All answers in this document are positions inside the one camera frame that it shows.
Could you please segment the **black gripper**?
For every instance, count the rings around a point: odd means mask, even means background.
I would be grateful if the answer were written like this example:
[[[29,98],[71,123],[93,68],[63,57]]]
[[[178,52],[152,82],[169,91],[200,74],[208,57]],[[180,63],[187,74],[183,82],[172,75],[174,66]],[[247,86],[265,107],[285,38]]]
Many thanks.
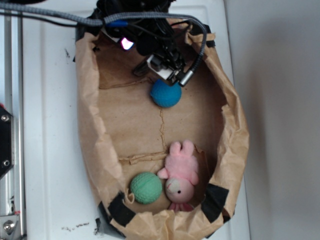
[[[97,13],[101,18],[118,13],[160,12],[167,13],[171,0],[99,0]],[[134,18],[117,20],[102,28],[104,35],[124,51],[136,47],[142,56],[164,51],[175,54],[175,38],[179,36],[166,18]]]

